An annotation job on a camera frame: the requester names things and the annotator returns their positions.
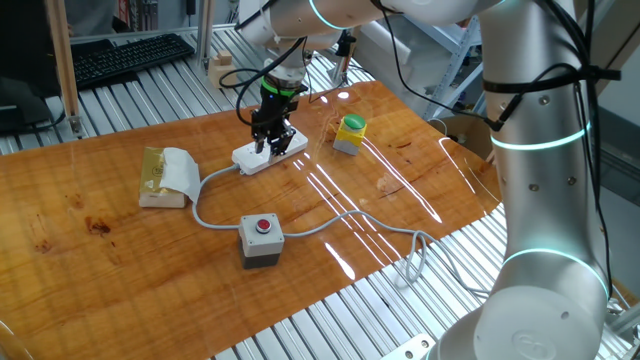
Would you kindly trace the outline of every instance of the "red button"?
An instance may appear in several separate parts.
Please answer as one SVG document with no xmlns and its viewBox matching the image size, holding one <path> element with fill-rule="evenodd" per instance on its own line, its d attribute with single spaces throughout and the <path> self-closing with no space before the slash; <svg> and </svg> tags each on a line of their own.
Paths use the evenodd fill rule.
<svg viewBox="0 0 640 360">
<path fill-rule="evenodd" d="M 261 234 L 266 234 L 271 230 L 271 223 L 269 220 L 258 220 L 258 224 L 256 224 L 256 230 L 258 230 Z"/>
</svg>

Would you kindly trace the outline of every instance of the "green button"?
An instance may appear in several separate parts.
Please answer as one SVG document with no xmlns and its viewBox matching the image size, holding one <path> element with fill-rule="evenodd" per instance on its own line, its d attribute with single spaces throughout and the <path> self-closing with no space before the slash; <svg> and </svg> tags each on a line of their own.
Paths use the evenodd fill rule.
<svg viewBox="0 0 640 360">
<path fill-rule="evenodd" d="M 364 128 L 365 125 L 367 125 L 367 122 L 364 121 L 362 116 L 355 115 L 355 114 L 349 114 L 349 115 L 345 116 L 344 117 L 344 123 L 348 127 L 352 128 L 353 130 L 360 130 L 360 129 Z"/>
</svg>

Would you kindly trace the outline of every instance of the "wooden table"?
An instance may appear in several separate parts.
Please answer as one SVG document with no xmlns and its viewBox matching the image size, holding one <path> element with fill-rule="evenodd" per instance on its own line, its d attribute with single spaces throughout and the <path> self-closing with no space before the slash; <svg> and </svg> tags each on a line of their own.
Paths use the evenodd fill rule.
<svg viewBox="0 0 640 360">
<path fill-rule="evenodd" d="M 327 99 L 303 99 L 292 116 L 306 152 L 216 178 L 203 219 L 276 212 L 300 232 L 359 208 L 439 238 L 498 204 L 494 168 L 380 83 Z M 369 126 L 355 157 L 332 148 L 348 113 Z M 355 216 L 245 271 L 237 233 L 198 226 L 190 208 L 138 207 L 145 146 L 188 150 L 204 177 L 249 141 L 229 112 L 0 157 L 0 320 L 36 359 L 202 360 L 408 254 L 410 236 Z"/>
</svg>

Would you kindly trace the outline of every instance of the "keyboard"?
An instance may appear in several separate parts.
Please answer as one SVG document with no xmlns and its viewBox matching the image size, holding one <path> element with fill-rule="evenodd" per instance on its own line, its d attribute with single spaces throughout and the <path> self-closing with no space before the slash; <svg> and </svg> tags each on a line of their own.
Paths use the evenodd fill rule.
<svg viewBox="0 0 640 360">
<path fill-rule="evenodd" d="M 86 89 L 128 71 L 138 71 L 179 59 L 194 50 L 176 34 L 160 35 L 73 59 L 76 85 Z"/>
</svg>

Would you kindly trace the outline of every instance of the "power outlet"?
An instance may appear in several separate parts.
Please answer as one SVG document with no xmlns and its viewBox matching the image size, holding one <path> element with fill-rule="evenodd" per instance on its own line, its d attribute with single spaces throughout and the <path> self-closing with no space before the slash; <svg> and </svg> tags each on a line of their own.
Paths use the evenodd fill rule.
<svg viewBox="0 0 640 360">
<path fill-rule="evenodd" d="M 243 147 L 233 150 L 231 160 L 240 165 L 240 171 L 244 175 L 253 175 L 271 165 L 293 156 L 307 148 L 309 139 L 296 130 L 296 134 L 291 139 L 291 143 L 284 155 L 270 158 L 271 148 L 269 144 L 264 144 L 264 149 L 260 154 L 256 154 L 255 143 L 249 143 Z"/>
</svg>

